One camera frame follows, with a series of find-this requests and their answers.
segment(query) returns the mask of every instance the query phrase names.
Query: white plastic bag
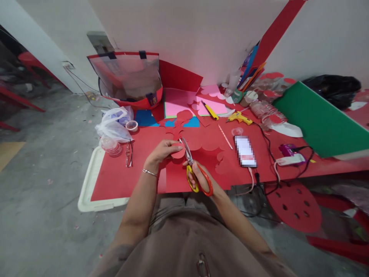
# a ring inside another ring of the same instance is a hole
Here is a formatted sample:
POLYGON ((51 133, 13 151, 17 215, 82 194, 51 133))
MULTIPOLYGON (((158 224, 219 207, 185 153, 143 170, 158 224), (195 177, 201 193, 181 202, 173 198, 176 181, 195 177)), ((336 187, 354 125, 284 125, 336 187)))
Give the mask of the white plastic bag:
POLYGON ((103 111, 103 114, 108 113, 108 119, 110 118, 115 118, 115 120, 117 120, 117 122, 123 126, 126 126, 128 121, 133 120, 134 118, 134 113, 133 113, 133 109, 131 106, 127 106, 127 107, 119 107, 119 108, 114 108, 108 111, 103 111), (120 117, 121 113, 124 113, 124 116, 120 119, 118 119, 118 117, 120 117))
POLYGON ((133 140, 130 132, 120 125, 117 120, 126 117, 128 114, 126 109, 114 108, 108 110, 103 118, 101 119, 101 123, 95 126, 97 134, 102 137, 103 135, 108 136, 117 142, 125 143, 129 140, 133 140), (122 112, 121 115, 115 118, 111 118, 111 115, 116 114, 116 112, 122 112))

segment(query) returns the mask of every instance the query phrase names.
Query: green board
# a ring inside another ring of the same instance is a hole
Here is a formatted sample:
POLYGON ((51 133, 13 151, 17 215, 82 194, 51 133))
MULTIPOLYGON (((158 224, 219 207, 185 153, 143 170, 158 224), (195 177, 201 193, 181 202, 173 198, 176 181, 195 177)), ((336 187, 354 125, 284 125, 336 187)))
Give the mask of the green board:
POLYGON ((369 149, 369 132, 301 82, 273 105, 322 158, 369 149))

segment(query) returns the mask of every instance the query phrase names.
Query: gray floor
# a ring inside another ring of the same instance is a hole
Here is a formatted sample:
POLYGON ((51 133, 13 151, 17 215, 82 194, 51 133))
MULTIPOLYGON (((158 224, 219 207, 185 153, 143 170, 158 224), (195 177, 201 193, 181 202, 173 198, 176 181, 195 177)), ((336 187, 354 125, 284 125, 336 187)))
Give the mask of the gray floor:
MULTIPOLYGON (((124 211, 77 209, 98 145, 94 127, 101 120, 100 108, 67 90, 32 102, 47 112, 21 110, 7 121, 20 128, 19 133, 0 129, 0 142, 27 142, 0 173, 0 276, 86 276, 112 241, 124 211)), ((115 106, 105 99, 93 104, 115 106)), ((241 210, 253 212, 250 199, 254 203, 257 198, 232 197, 241 210)), ((263 216, 275 218, 267 208, 263 216)), ((298 276, 368 274, 361 264, 313 248, 304 234, 284 224, 251 221, 298 276)))

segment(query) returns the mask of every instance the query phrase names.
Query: red stool with holes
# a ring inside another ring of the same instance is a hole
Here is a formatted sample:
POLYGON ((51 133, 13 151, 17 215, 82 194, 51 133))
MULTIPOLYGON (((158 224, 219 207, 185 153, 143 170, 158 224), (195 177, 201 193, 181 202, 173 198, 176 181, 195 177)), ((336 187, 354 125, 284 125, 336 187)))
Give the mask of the red stool with holes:
MULTIPOLYGON (((267 186, 269 193, 274 186, 267 186)), ((299 181, 281 183, 281 187, 267 195, 270 206, 288 226, 304 233, 314 233, 322 224, 322 212, 311 192, 299 181)))
MULTIPOLYGON (((319 194, 316 192, 313 194, 319 205, 329 209, 344 212, 356 208, 353 203, 339 195, 319 194)), ((352 218, 369 233, 369 217, 366 213, 357 209, 352 218)), ((365 241, 342 242, 310 236, 307 236, 307 241, 314 247, 369 265, 369 243, 365 241)))
POLYGON ((45 70, 50 76, 52 76, 55 80, 58 80, 63 86, 65 86, 58 78, 55 77, 54 74, 50 72, 39 60, 37 60, 30 52, 24 52, 18 56, 18 59, 24 64, 24 66, 32 72, 37 80, 39 80, 45 87, 50 88, 50 86, 38 75, 32 67, 38 67, 45 70))

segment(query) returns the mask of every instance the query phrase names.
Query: scissor blade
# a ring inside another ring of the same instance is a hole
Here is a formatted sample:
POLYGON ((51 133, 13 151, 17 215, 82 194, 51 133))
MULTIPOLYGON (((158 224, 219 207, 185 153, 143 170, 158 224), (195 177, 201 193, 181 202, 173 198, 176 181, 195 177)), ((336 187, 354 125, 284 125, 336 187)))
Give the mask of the scissor blade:
POLYGON ((185 149, 185 151, 186 151, 187 159, 189 159, 191 162, 193 162, 193 160, 192 160, 192 155, 191 155, 191 151, 189 150, 189 147, 188 147, 188 144, 187 144, 187 142, 186 142, 185 138, 184 138, 184 137, 180 138, 180 142, 182 142, 182 143, 183 143, 183 145, 184 145, 184 149, 185 149))

